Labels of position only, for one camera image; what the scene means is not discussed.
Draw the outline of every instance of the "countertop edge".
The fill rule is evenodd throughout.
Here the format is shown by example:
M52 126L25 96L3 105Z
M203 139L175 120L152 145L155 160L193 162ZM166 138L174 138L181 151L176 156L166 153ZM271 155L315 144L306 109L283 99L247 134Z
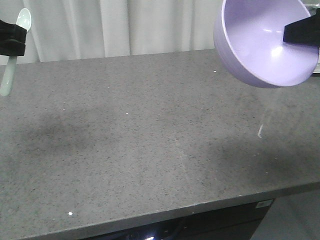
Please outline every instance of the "countertop edge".
M147 214L121 218L107 222L94 223L91 225L80 226L63 231L53 231L44 235L33 235L21 240L81 240L85 238L109 234L125 229L135 228L143 225L166 221L170 219L189 216L192 214L204 213L208 211L234 207L238 205L250 204L293 194L300 194L320 189L320 182L313 182L283 189L274 189L265 192L257 192L251 195L239 195L218 201L208 201L181 208L166 211L150 212Z

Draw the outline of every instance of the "floor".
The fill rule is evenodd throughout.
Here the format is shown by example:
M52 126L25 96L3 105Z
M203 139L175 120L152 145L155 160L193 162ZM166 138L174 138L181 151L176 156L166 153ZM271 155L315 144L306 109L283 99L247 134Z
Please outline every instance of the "floor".
M320 190L277 198L251 240L320 240Z

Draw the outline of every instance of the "spoon handle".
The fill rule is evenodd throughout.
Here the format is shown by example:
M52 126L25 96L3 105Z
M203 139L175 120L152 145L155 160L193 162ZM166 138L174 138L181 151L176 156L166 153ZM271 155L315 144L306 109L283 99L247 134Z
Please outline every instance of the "spoon handle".
M14 81L14 74L17 66L17 56L10 56L8 63L6 64L2 83L0 86L0 95L8 96L12 89L12 84Z

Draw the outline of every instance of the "curtain fold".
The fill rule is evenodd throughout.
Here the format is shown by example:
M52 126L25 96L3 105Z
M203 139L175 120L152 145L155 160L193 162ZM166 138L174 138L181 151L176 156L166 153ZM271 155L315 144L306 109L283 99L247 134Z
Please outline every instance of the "curtain fold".
M28 8L32 27L18 63L211 49L222 0L0 0L0 19ZM8 57L0 56L0 65Z

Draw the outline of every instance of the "spoon bowl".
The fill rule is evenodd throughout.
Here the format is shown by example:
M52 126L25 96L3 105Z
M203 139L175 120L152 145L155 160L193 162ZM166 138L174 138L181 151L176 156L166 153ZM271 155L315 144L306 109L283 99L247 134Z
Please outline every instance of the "spoon bowl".
M21 9L15 24L26 29L28 32L31 28L31 22L32 20L30 11L27 8Z

